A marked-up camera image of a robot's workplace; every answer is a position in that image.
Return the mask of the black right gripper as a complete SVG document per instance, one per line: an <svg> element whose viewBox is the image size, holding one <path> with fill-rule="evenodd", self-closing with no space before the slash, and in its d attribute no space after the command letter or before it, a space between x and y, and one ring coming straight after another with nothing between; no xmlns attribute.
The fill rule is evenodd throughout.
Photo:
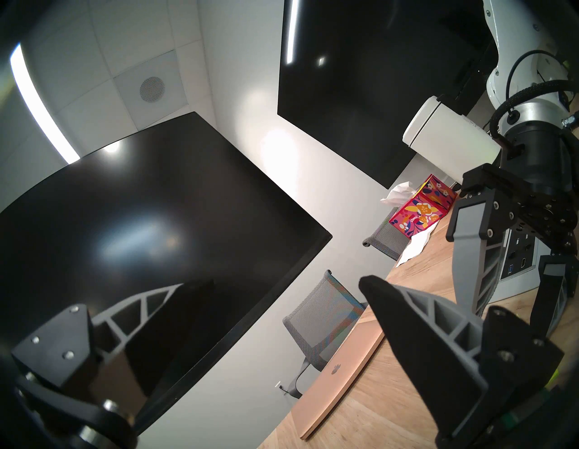
<svg viewBox="0 0 579 449"><path fill-rule="evenodd" d="M498 284L508 229L538 238L555 254L578 254L578 139L531 121L514 126L505 140L498 166L464 173L446 232L456 303L477 316ZM561 256L544 255L539 274L530 326L535 337L548 338L567 303L567 265Z"/></svg>

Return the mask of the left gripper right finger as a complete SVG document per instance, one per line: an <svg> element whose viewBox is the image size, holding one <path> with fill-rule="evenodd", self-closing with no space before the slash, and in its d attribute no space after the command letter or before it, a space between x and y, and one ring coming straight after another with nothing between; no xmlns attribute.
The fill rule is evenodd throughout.
<svg viewBox="0 0 579 449"><path fill-rule="evenodd" d="M437 448L515 448L564 352L502 306L486 317L377 276L360 291L434 420Z"/></svg>

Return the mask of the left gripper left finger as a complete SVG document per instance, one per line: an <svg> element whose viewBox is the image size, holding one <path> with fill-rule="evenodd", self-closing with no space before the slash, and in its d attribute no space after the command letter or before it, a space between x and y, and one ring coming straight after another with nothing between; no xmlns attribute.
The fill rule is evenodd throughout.
<svg viewBox="0 0 579 449"><path fill-rule="evenodd" d="M126 334L113 316L66 307L12 349L22 374L14 396L35 425L27 448L137 448L134 419L185 346L214 281L178 286Z"/></svg>

